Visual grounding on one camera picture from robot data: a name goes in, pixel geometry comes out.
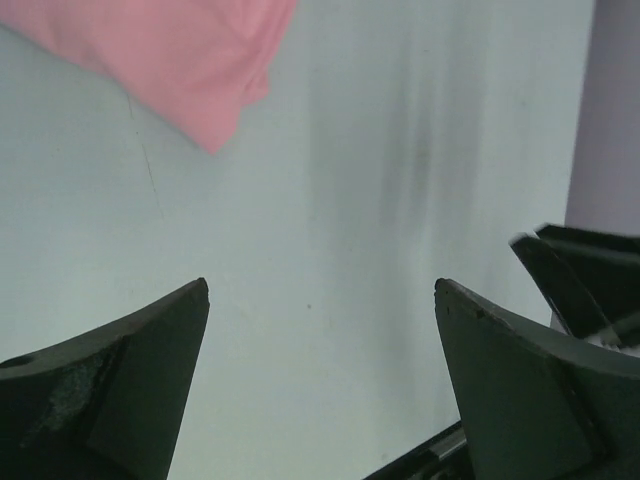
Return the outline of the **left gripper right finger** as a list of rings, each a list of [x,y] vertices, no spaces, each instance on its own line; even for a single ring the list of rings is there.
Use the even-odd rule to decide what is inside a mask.
[[[435,284],[435,314],[477,478],[638,478],[638,358],[450,279]]]

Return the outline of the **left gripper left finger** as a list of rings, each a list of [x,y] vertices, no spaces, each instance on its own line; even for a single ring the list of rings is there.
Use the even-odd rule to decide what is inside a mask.
[[[2,362],[2,478],[167,478],[209,308],[199,278]]]

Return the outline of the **pink t shirt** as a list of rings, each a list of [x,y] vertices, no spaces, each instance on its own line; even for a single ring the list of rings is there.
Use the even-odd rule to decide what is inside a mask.
[[[2,25],[116,80],[209,153],[244,107],[268,92],[268,68],[293,1],[4,1]]]

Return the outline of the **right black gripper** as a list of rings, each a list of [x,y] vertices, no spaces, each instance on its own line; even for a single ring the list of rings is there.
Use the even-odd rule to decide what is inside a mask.
[[[510,247],[563,330],[639,346],[639,238],[547,224]]]

